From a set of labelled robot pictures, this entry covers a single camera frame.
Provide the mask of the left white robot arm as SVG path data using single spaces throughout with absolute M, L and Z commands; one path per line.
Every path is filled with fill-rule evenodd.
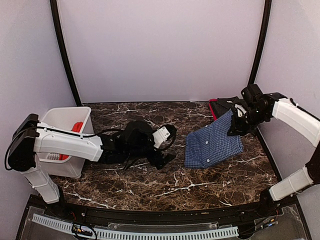
M 60 218 L 67 218 L 70 206 L 64 202 L 63 192 L 51 180 L 36 159 L 37 153 L 54 153 L 77 157 L 102 164 L 122 164 L 130 168 L 137 160 L 146 158 L 161 170 L 176 156 L 164 154 L 161 145 L 175 142 L 177 129 L 165 124 L 154 130 L 145 121 L 131 121 L 124 129 L 107 128 L 88 134 L 54 128 L 40 122 L 38 115 L 30 114 L 12 136 L 5 152 L 4 167 L 17 171 L 25 178 L 42 199 L 51 204 L 51 210 Z

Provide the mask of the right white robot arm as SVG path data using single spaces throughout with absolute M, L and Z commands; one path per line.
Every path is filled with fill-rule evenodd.
M 249 96 L 243 92 L 242 96 L 247 108 L 242 115 L 233 110 L 229 136 L 243 136 L 256 129 L 260 123 L 275 118 L 296 130 L 315 147 L 312 157 L 302 168 L 271 186 L 267 190 L 267 197 L 255 205 L 255 213 L 266 217 L 274 210 L 274 202 L 320 183 L 320 120 L 278 92 Z

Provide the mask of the orange garment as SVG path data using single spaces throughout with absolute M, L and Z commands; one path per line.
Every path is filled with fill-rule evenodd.
M 72 132 L 79 133 L 79 132 L 81 131 L 82 126 L 83 126 L 83 122 L 82 122 L 82 121 L 76 122 L 76 123 L 73 125 L 71 131 L 72 131 Z M 69 158 L 69 155 L 60 154 L 58 160 L 59 160 L 59 161 L 64 161 L 64 160 L 67 160 L 68 158 Z

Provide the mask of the blue checked shirt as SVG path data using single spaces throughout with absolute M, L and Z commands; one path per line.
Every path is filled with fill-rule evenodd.
M 229 136 L 233 113 L 231 110 L 213 123 L 189 133 L 185 138 L 184 166 L 206 169 L 243 152 L 239 135 Z

